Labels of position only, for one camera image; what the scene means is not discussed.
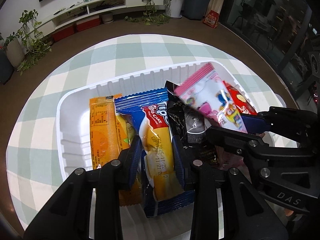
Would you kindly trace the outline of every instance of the red storage box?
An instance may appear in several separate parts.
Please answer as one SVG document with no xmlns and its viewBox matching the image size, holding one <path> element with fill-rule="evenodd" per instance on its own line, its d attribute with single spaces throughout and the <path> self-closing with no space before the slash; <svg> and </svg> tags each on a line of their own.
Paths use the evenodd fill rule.
<svg viewBox="0 0 320 240">
<path fill-rule="evenodd" d="M 63 28 L 61 28 L 60 30 L 52 33 L 52 38 L 54 39 L 54 41 L 59 41 L 62 40 L 72 34 L 75 33 L 75 29 L 73 25 L 67 25 Z"/>
<path fill-rule="evenodd" d="M 101 19 L 99 15 L 89 17 L 82 21 L 76 22 L 78 32 L 100 25 Z"/>
</svg>

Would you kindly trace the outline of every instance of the glass door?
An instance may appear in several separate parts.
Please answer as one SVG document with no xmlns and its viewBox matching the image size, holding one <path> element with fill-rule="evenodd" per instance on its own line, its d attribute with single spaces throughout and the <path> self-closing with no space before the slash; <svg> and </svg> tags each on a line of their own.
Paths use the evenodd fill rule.
<svg viewBox="0 0 320 240">
<path fill-rule="evenodd" d="M 306 11 L 305 0 L 234 0 L 225 21 L 275 67 L 295 40 Z"/>
</svg>

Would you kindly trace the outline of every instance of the gray flower pot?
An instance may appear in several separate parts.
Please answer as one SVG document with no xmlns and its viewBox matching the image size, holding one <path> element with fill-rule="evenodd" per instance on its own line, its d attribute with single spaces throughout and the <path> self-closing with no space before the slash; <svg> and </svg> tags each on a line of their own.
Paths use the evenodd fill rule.
<svg viewBox="0 0 320 240">
<path fill-rule="evenodd" d="M 184 17 L 190 20 L 201 20 L 210 0 L 184 0 Z"/>
</svg>

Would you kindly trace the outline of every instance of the white cabinet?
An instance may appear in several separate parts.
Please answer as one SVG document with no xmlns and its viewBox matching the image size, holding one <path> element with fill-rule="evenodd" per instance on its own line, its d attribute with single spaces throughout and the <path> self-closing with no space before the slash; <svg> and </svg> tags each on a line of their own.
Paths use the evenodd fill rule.
<svg viewBox="0 0 320 240">
<path fill-rule="evenodd" d="M 54 27 L 52 21 L 49 21 L 49 22 L 41 25 L 37 29 L 39 32 L 43 32 L 43 34 L 42 34 L 43 36 L 46 36 L 46 35 L 53 33 L 55 31 L 55 27 Z"/>
<path fill-rule="evenodd" d="M 144 6 L 147 2 L 148 0 L 127 0 L 127 7 Z M 153 2 L 155 5 L 163 5 L 163 0 L 153 0 Z"/>
</svg>

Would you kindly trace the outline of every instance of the white flower pot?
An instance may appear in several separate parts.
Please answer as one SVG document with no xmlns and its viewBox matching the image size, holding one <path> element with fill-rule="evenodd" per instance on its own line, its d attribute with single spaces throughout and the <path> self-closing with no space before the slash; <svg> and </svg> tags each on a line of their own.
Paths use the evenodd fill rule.
<svg viewBox="0 0 320 240">
<path fill-rule="evenodd" d="M 165 9 L 165 15 L 170 18 L 180 19 L 182 17 L 180 12 L 183 0 L 170 0 L 168 3 L 169 5 L 167 5 L 167 8 Z"/>
<path fill-rule="evenodd" d="M 20 63 L 24 60 L 24 53 L 17 38 L 14 38 L 8 44 L 5 54 L 13 67 L 17 68 L 20 66 Z"/>
</svg>

